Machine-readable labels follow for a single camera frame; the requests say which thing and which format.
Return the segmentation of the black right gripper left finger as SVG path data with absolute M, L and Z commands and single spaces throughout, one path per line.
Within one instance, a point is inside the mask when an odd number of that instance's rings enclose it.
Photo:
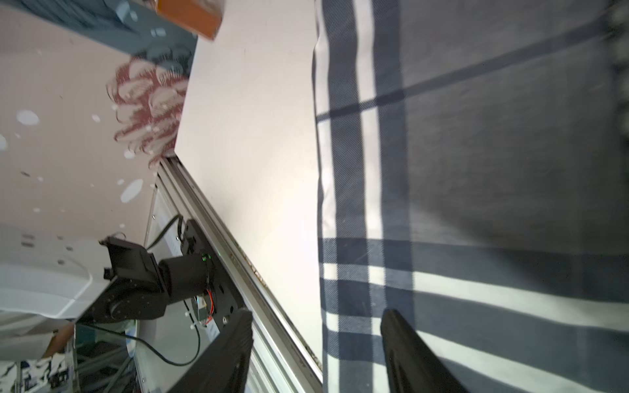
M 247 384 L 253 347 L 253 315 L 240 309 L 170 393 L 239 392 Z

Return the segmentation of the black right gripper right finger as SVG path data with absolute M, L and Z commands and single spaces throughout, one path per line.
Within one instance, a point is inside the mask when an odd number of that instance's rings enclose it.
M 466 391 L 399 311 L 385 309 L 381 335 L 391 392 Z

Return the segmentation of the grey plaid pillowcase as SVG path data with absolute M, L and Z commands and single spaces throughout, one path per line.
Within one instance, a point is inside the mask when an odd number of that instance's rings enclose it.
M 627 2 L 315 9 L 324 390 L 395 309 L 467 391 L 627 391 Z

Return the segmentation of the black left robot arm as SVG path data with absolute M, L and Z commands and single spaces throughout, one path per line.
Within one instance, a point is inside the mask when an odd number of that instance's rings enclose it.
M 106 287 L 78 319 L 82 324 L 160 319 L 167 306 L 209 290 L 216 271 L 207 254 L 157 261 L 141 245 L 116 237 L 99 244 L 110 257 L 103 269 Z

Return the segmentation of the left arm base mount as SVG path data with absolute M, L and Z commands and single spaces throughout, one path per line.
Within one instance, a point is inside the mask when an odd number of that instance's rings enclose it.
M 233 315 L 246 307 L 245 301 L 225 268 L 222 257 L 196 219 L 186 221 L 180 250 L 183 255 L 195 255 L 206 265 L 201 271 L 204 288 L 197 292 L 206 301 L 206 315 L 200 321 L 208 325 L 211 311 L 211 322 L 221 332 L 231 322 Z

